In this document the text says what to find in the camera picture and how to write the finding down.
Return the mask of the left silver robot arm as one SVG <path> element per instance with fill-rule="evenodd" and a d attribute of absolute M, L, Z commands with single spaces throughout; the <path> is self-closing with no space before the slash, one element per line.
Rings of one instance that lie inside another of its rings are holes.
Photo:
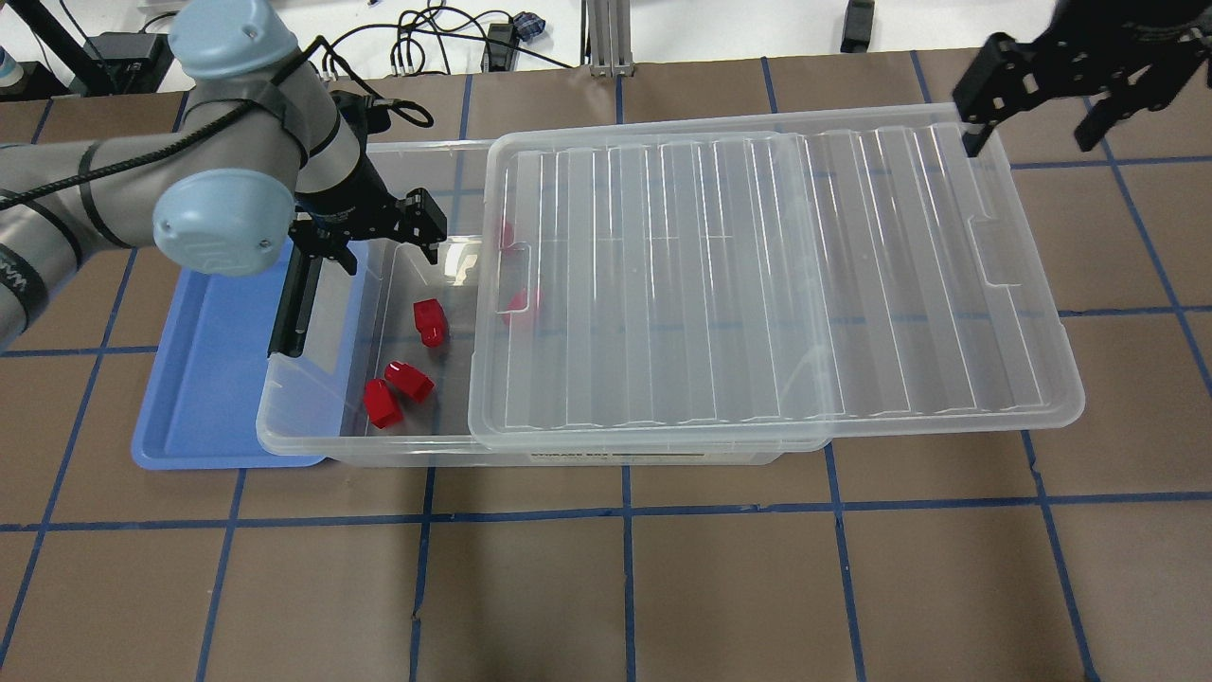
<path fill-rule="evenodd" d="M 104 250 L 155 247 L 202 275 L 278 263 L 355 275 L 351 242 L 412 243 L 438 263 L 448 220 L 427 189 L 398 197 L 368 160 L 383 111 L 430 128 L 415 102 L 330 91 L 267 1 L 191 1 L 168 47 L 195 85 L 175 134 L 2 147 L 2 346 Z"/>

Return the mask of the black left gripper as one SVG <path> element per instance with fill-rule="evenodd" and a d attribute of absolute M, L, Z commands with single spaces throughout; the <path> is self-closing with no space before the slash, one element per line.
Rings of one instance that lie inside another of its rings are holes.
<path fill-rule="evenodd" d="M 425 188 L 398 197 L 375 167 L 356 167 L 336 187 L 302 191 L 295 199 L 305 219 L 288 228 L 291 242 L 311 258 L 337 263 L 348 276 L 359 271 L 350 242 L 389 239 L 412 243 L 438 267 L 440 246 L 448 237 L 448 219 L 436 197 Z"/>

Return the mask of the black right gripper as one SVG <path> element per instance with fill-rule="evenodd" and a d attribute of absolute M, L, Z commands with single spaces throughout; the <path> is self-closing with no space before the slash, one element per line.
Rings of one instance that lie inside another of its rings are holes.
<path fill-rule="evenodd" d="M 1075 128 L 1093 150 L 1137 111 L 1164 111 L 1210 61 L 1207 1 L 1058 1 L 1030 42 L 994 33 L 951 91 L 977 157 L 996 126 L 1053 99 L 1096 97 Z"/>

